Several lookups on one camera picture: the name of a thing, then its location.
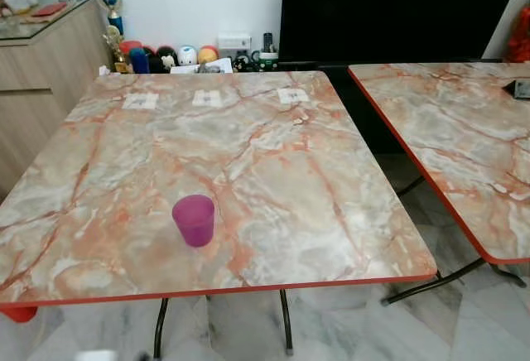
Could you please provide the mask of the marble pattern folding table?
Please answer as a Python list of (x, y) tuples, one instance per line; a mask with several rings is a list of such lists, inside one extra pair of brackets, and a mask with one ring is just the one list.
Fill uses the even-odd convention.
[(516, 286), (529, 262), (529, 103), (516, 97), (529, 63), (350, 65), (349, 74), (422, 180), (477, 252), (445, 277), (383, 300), (389, 306), (489, 266)]
[[(283, 104), (277, 89), (311, 101)], [(220, 91), (222, 108), (196, 107)], [(154, 110), (122, 108), (159, 94)], [(207, 195), (214, 236), (186, 244), (175, 202)], [(0, 307), (417, 282), (436, 260), (322, 72), (96, 78), (0, 202)]]

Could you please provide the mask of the white paper label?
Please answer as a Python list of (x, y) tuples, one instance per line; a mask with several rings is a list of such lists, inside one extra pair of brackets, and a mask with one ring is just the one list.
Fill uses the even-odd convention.
[(306, 90), (299, 88), (277, 89), (277, 100), (283, 104), (307, 103), (307, 101), (311, 101)]
[(159, 94), (155, 93), (129, 93), (124, 96), (123, 110), (155, 110)]
[(222, 108), (224, 96), (220, 91), (196, 91), (192, 104), (196, 107)]

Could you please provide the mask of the red flat box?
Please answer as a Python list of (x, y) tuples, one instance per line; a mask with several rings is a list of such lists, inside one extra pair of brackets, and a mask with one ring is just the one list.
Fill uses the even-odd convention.
[(34, 17), (35, 19), (43, 19), (43, 17), (52, 17), (55, 16), (57, 13), (63, 12), (68, 5), (68, 2), (51, 2), (51, 4), (39, 7), (34, 10), (34, 12), (30, 14), (30, 17)]

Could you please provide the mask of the orange round toy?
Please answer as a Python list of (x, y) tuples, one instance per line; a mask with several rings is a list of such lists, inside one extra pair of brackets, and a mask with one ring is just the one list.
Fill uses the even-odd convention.
[(209, 62), (213, 62), (219, 59), (219, 51), (216, 50), (215, 46), (202, 46), (197, 53), (198, 65), (207, 65)]

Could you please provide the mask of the purple plastic cup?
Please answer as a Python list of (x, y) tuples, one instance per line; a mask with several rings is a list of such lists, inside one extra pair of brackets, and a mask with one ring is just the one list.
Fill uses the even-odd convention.
[(178, 200), (171, 217), (190, 247), (204, 247), (214, 236), (215, 205), (207, 195), (188, 195)]

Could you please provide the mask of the light wood cabinet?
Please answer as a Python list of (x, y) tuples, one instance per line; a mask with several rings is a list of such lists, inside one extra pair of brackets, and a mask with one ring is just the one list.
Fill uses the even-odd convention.
[(0, 200), (110, 63), (98, 2), (72, 4), (61, 17), (0, 32)]

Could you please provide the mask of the black remote in holder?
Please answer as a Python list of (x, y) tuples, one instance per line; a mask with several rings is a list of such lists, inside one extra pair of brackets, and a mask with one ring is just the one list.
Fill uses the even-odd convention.
[(263, 47), (261, 50), (251, 54), (251, 60), (258, 72), (272, 72), (277, 67), (279, 61), (279, 51), (275, 46), (272, 32), (265, 32), (263, 35)]

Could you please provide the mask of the blue cylinder container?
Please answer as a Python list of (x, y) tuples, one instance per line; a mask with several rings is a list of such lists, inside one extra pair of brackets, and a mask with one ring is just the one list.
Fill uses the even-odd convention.
[(151, 63), (149, 63), (149, 54), (143, 48), (130, 48), (128, 59), (133, 73), (149, 74), (152, 72)]

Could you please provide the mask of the white round toy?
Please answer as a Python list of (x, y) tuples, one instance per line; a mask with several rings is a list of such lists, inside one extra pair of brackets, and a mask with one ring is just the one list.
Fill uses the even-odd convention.
[(176, 55), (180, 66), (191, 66), (198, 63), (197, 49), (193, 46), (179, 47)]

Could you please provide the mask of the small black box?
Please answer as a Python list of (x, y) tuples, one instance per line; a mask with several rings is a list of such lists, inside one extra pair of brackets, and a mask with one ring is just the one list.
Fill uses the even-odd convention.
[(522, 79), (515, 79), (503, 86), (503, 91), (507, 92), (512, 99), (529, 101), (530, 100), (530, 84), (529, 81)]

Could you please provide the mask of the white wall socket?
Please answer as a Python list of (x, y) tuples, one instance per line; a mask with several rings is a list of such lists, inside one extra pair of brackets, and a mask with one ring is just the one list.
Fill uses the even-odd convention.
[(220, 50), (250, 50), (253, 37), (248, 33), (220, 33), (216, 36), (216, 46)]

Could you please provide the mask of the red figurine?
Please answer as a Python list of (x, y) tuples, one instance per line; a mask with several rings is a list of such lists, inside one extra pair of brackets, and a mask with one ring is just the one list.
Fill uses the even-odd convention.
[(508, 36), (504, 62), (528, 63), (530, 61), (530, 6), (523, 5), (519, 14), (512, 22), (510, 36)]

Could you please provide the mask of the red plastic stool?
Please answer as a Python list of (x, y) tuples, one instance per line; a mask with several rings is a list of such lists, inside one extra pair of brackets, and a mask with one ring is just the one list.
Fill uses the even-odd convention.
[(30, 322), (37, 315), (37, 306), (4, 306), (0, 307), (0, 313), (7, 316), (8, 319), (12, 320), (17, 324), (24, 324)]

